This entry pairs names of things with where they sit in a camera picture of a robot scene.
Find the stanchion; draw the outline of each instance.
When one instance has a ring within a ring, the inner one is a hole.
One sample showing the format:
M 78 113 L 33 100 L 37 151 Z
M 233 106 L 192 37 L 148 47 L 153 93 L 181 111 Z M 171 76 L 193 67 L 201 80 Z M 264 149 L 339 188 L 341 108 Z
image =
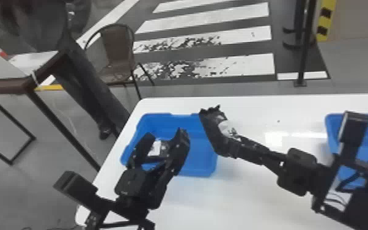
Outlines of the stanchion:
M 307 0 L 296 0 L 293 28 L 284 26 L 282 30 L 286 33 L 282 41 L 283 46 L 289 50 L 299 50 L 304 47 L 303 29 L 304 21 L 308 18 L 305 13 Z M 311 35 L 310 44 L 315 43 L 315 36 Z
M 301 52 L 300 70 L 298 72 L 298 79 L 294 81 L 295 87 L 307 86 L 307 82 L 304 80 L 305 67 L 307 64 L 308 49 L 310 46 L 310 40 L 313 36 L 312 25 L 314 23 L 315 7 L 317 6 L 317 0 L 309 0 L 307 20 L 305 25 L 305 35 L 303 49 Z

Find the person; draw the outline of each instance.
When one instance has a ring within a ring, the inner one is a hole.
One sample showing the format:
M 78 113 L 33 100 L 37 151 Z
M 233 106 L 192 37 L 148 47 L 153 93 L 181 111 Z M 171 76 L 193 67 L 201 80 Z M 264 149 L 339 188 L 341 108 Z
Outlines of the person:
M 130 114 L 97 76 L 72 37 L 66 2 L 69 0 L 0 0 L 0 27 L 20 36 L 38 52 L 69 50 L 73 65 L 62 66 L 54 76 L 97 123 L 100 139 L 106 139 L 114 130 L 111 127 L 121 130 Z M 92 95 L 83 90 L 78 80 L 89 86 Z

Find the black pants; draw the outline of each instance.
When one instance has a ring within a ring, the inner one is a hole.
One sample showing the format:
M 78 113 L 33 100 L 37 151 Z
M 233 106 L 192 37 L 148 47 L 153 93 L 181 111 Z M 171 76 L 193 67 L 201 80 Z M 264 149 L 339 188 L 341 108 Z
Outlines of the black pants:
M 70 33 L 65 33 L 59 46 L 70 50 L 69 56 L 73 65 L 63 66 L 54 74 L 58 82 L 90 114 L 99 127 L 109 127 L 107 116 L 117 128 L 123 128 L 130 114 L 97 76 L 84 50 Z M 90 92 L 83 90 L 79 80 L 88 85 Z

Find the chair leg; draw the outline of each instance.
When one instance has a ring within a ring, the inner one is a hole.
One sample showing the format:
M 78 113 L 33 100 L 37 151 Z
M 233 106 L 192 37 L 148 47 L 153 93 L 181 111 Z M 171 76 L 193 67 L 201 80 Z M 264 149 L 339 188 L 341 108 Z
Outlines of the chair leg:
M 133 79 L 134 87 L 136 88 L 136 91 L 137 91 L 138 99 L 141 100 L 142 98 L 141 98 L 140 90 L 138 89 L 136 77 L 134 76 L 134 72 L 132 70 L 131 70 L 131 77 Z
M 151 79 L 151 76 L 149 75 L 149 73 L 145 70 L 144 66 L 142 66 L 142 64 L 140 62 L 138 62 L 138 65 L 141 67 L 142 71 L 144 71 L 145 75 L 147 75 L 147 77 L 149 78 L 149 81 L 151 82 L 151 84 L 153 86 L 155 86 L 153 79 Z

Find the crosswalk stripe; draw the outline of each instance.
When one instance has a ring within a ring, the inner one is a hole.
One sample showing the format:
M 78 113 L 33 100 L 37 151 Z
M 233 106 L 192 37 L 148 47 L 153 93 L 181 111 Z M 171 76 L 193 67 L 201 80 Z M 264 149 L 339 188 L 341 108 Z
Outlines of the crosswalk stripe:
M 144 64 L 144 68 L 159 80 L 275 74 L 272 53 L 216 57 L 195 61 L 152 62 Z M 134 73 L 141 80 L 147 78 L 141 69 L 136 69 Z
M 261 42 L 266 40 L 271 40 L 271 26 L 257 26 L 244 29 L 231 29 L 228 31 L 143 40 L 134 43 L 134 53 L 178 50 L 197 46 Z
M 263 2 L 247 6 L 149 20 L 145 21 L 136 33 L 140 34 L 145 32 L 163 31 L 167 29 L 185 28 L 203 24 L 222 23 L 268 16 L 268 3 Z
M 230 1 L 240 1 L 240 0 L 178 0 L 172 2 L 163 2 L 157 6 L 153 13 L 161 13 L 171 10 L 180 10 L 196 6 L 204 6 L 220 2 L 230 2 Z
M 295 80 L 298 73 L 278 73 L 277 80 Z M 305 72 L 304 79 L 326 79 L 328 74 L 325 71 Z

